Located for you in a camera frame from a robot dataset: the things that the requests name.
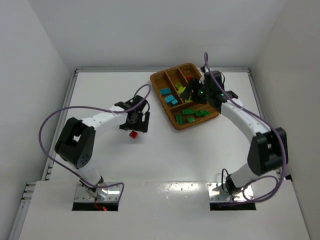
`wooden tray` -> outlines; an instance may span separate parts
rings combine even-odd
[[[207,104],[198,104],[195,102],[184,103],[183,100],[179,97],[178,91],[175,87],[175,84],[180,83],[183,87],[187,86],[188,80],[187,77],[194,77],[200,79],[201,74],[192,63],[185,63],[179,66],[175,66],[163,71],[156,72],[150,76],[150,80],[155,90],[156,95],[158,96],[161,105],[168,116],[170,122],[176,130],[186,129],[197,124],[203,123],[210,119],[213,119],[219,115],[218,111]],[[165,97],[168,95],[162,96],[160,94],[161,89],[170,88],[170,95],[174,96],[178,100],[178,105],[172,106],[171,104],[166,104]],[[203,116],[197,118],[195,114],[182,115],[183,109],[193,109],[197,110],[206,110],[210,114],[208,116]],[[178,124],[176,122],[176,115],[182,115],[183,124]],[[195,121],[188,123],[188,118],[194,118]]]

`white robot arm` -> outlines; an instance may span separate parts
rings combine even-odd
[[[283,156],[278,139],[269,126],[256,117],[248,114],[242,108],[236,107],[229,98],[212,81],[210,73],[204,68],[203,79],[191,78],[180,97],[184,100],[191,99],[200,104],[209,104],[216,108],[223,116],[231,120],[250,142],[247,163],[239,170],[227,176],[225,186],[230,195],[239,192],[243,187],[259,176],[282,166]],[[224,89],[222,75],[219,71],[212,71],[218,84]],[[243,107],[238,96],[226,92],[238,105]],[[288,163],[287,135],[281,128],[276,129],[283,142]]]
[[[117,113],[130,110],[130,108],[136,106],[141,101],[143,102],[134,110]],[[95,138],[115,126],[119,126],[122,130],[146,133],[150,117],[149,109],[143,113],[146,105],[149,105],[148,101],[136,95],[127,102],[118,102],[113,105],[109,109],[111,112],[102,112],[83,119],[71,117],[66,121],[54,150],[85,180],[80,181],[91,193],[96,192],[96,189],[92,185],[95,186],[104,182],[101,175],[90,162]]]

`red cube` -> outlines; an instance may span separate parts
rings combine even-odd
[[[132,131],[129,136],[133,139],[135,139],[138,136],[138,133],[136,131]]]

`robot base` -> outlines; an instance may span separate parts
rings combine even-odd
[[[116,182],[104,182],[106,185],[115,184]],[[119,196],[122,191],[122,185],[99,188],[98,198],[95,203],[95,197],[78,182],[73,199],[73,211],[118,211]]]
[[[222,189],[221,182],[208,182],[208,193],[209,193],[209,202],[211,211],[226,211],[226,210],[256,210],[256,205],[254,203],[243,203],[238,205],[223,205],[224,203],[239,203],[245,202],[242,192],[235,193],[230,195],[224,187]],[[248,199],[254,198],[254,193],[251,185],[244,190],[244,194]]]

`cyan block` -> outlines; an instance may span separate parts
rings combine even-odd
[[[162,96],[164,96],[164,95],[168,95],[168,94],[170,94],[171,93],[171,90],[170,90],[170,88],[164,88],[164,89],[161,89],[160,91],[160,94],[162,95]]]
[[[172,104],[172,106],[176,106],[176,105],[178,104],[178,100],[177,100],[177,99],[173,100],[173,101],[171,102],[171,104]]]
[[[172,95],[169,95],[169,96],[164,98],[164,101],[165,101],[166,104],[171,103],[173,100],[175,100],[175,97],[172,96]]]

